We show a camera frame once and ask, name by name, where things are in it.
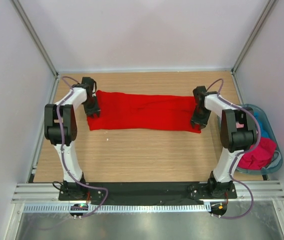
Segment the red t shirt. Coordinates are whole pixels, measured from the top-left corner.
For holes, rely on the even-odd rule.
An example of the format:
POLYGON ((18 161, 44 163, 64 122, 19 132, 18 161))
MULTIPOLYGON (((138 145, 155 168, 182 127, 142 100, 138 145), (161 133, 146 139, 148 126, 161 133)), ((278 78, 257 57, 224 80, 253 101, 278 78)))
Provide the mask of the red t shirt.
POLYGON ((196 102, 192 96, 127 94, 97 91, 98 118, 88 117, 91 131, 151 129, 199 134, 190 123, 196 102))

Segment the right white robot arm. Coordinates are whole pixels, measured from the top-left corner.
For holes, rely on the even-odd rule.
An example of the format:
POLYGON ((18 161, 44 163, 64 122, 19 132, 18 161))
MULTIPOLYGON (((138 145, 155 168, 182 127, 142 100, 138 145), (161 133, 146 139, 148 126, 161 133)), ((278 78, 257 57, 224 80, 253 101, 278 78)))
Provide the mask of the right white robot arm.
POLYGON ((240 107, 225 100, 216 91, 204 86, 193 90, 196 107, 190 120, 193 128, 207 126, 211 113, 220 118, 222 153, 206 183, 191 185, 193 199, 236 198, 234 171, 245 151, 258 142, 259 124, 251 107, 240 107))

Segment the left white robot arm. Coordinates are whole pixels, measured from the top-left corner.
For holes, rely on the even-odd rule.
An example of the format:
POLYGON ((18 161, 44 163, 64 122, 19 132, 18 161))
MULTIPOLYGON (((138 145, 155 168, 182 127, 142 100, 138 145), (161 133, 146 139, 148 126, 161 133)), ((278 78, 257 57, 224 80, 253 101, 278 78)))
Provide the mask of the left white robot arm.
POLYGON ((83 200, 89 193, 84 185, 86 180, 75 149, 78 134, 75 111, 83 106, 84 113, 89 118, 99 117, 101 113, 96 96, 96 81, 91 77, 83 77, 81 82, 70 85, 67 79, 73 78, 62 77, 70 88, 69 92, 44 108, 44 136, 57 151, 63 169, 63 181, 59 186, 56 186, 57 181, 53 182, 53 186, 59 190, 61 201, 83 200))

